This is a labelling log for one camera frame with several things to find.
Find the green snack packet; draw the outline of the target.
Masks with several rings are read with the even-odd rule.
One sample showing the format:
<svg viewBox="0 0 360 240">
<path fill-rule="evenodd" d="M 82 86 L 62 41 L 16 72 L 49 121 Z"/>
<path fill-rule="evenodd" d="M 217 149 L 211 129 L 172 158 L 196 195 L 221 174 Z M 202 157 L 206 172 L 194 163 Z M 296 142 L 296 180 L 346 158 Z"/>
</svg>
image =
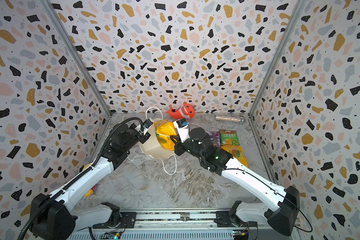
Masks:
<svg viewBox="0 0 360 240">
<path fill-rule="evenodd" d="M 221 145 L 222 146 L 239 146 L 240 141 L 237 131 L 232 130 L 220 130 Z"/>
</svg>

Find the white printed paper bag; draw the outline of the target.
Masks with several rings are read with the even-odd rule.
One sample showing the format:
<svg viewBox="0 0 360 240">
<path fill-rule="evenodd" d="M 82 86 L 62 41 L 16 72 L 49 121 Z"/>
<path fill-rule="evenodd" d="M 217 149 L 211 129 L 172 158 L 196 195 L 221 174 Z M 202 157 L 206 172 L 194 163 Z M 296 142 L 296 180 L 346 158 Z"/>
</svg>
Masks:
<svg viewBox="0 0 360 240">
<path fill-rule="evenodd" d="M 152 119 L 152 118 L 148 118 L 148 111 L 150 110 L 157 110 L 160 114 L 161 117 L 158 119 Z M 163 169 L 165 171 L 165 173 L 167 175 L 174 175 L 177 172 L 177 157 L 175 154 L 175 150 L 174 151 L 168 151 L 166 149 L 164 149 L 158 142 L 157 137 L 156 137 L 156 130 L 155 130 L 155 123 L 160 121 L 160 120 L 164 120 L 164 115 L 162 113 L 162 111 L 157 108 L 157 107 L 150 107 L 146 110 L 146 119 L 152 119 L 152 122 L 154 123 L 151 128 L 149 129 L 149 133 L 151 134 L 151 137 L 144 143 L 144 144 L 140 144 L 140 148 L 142 150 L 142 152 L 148 156 L 151 159 L 159 159 L 162 161 L 163 164 Z M 170 159 L 171 157 L 174 158 L 175 160 L 175 170 L 173 173 L 169 173 L 166 168 L 165 168 L 165 163 L 164 160 L 166 159 Z"/>
</svg>

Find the purple snack packet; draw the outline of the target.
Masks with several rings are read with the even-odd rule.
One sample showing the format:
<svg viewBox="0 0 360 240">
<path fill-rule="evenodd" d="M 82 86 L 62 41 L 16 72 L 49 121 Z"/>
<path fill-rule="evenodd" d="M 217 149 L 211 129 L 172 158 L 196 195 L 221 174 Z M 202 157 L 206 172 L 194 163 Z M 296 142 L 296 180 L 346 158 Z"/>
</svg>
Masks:
<svg viewBox="0 0 360 240">
<path fill-rule="evenodd" d="M 219 131 L 210 131 L 209 132 L 211 142 L 214 147 L 221 147 L 221 134 Z"/>
</svg>

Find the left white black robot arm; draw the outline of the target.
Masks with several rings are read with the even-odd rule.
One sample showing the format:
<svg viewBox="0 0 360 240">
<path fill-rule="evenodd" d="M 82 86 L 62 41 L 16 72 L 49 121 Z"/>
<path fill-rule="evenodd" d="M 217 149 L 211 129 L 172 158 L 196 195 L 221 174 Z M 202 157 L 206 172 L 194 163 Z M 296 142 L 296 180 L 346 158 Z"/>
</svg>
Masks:
<svg viewBox="0 0 360 240">
<path fill-rule="evenodd" d="M 83 210 L 74 207 L 92 187 L 123 163 L 132 147 L 150 138 L 152 124 L 151 120 L 133 117 L 115 125 L 88 167 L 62 187 L 48 195 L 39 194 L 32 200 L 30 219 L 18 238 L 24 239 L 27 231 L 31 231 L 43 240 L 66 240 L 72 233 L 94 225 L 121 226 L 120 208 L 114 204 L 103 202 Z"/>
</svg>

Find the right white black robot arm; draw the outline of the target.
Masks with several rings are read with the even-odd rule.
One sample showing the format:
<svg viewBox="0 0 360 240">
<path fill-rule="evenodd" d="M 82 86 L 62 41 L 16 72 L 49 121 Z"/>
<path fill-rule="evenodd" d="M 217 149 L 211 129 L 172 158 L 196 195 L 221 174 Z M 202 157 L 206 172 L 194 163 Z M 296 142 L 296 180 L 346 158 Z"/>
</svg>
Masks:
<svg viewBox="0 0 360 240">
<path fill-rule="evenodd" d="M 235 202 L 230 210 L 235 225 L 266 222 L 276 232 L 292 235 L 300 211 L 300 193 L 295 187 L 285 188 L 256 174 L 232 154 L 214 146 L 202 128 L 183 127 L 178 133 L 171 137 L 176 155 L 188 153 L 198 158 L 201 167 L 235 182 L 261 200 L 260 204 Z"/>
</svg>

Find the yellow chips packet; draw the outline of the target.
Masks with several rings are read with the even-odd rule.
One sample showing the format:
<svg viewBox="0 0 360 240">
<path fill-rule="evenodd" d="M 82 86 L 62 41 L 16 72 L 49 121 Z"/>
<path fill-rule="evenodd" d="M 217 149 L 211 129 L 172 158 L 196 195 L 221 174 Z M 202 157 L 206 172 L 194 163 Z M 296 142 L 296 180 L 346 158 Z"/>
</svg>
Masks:
<svg viewBox="0 0 360 240">
<path fill-rule="evenodd" d="M 248 167 L 247 158 L 240 145 L 224 145 L 222 149 L 232 154 L 241 164 Z"/>
</svg>

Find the yellow snack bar packet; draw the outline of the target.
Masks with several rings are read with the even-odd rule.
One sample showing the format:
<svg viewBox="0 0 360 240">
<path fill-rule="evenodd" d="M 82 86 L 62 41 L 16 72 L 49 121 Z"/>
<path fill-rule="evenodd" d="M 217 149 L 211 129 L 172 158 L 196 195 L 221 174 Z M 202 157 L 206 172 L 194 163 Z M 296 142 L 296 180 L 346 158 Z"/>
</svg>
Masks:
<svg viewBox="0 0 360 240">
<path fill-rule="evenodd" d="M 177 136 L 174 123 L 169 120 L 160 120 L 155 123 L 155 130 L 159 144 L 168 151 L 174 151 L 175 143 L 171 140 L 172 136 Z"/>
</svg>

